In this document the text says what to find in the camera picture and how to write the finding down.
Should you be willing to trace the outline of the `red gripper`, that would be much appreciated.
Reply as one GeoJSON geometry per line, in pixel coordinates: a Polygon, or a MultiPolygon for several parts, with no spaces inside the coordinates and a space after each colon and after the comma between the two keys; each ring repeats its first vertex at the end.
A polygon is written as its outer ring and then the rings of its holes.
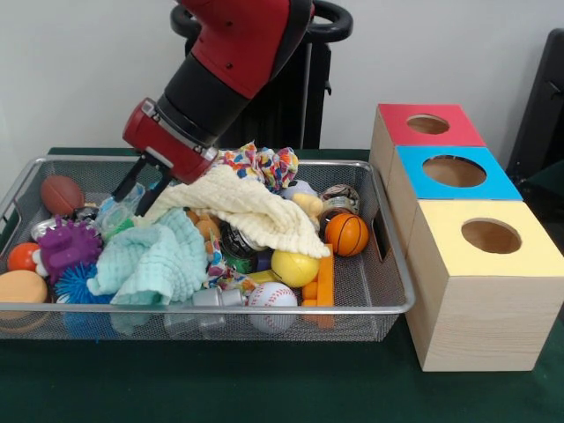
{"type": "MultiPolygon", "coordinates": [[[[219,153],[214,146],[201,146],[174,129],[158,110],[157,103],[149,98],[143,99],[131,113],[122,138],[170,170],[162,173],[160,180],[143,194],[135,216],[144,216],[150,210],[171,182],[171,175],[180,182],[193,183],[207,171],[219,153]]],[[[113,191],[115,201],[122,201],[133,190],[145,165],[146,157],[140,156],[113,191]]]]}

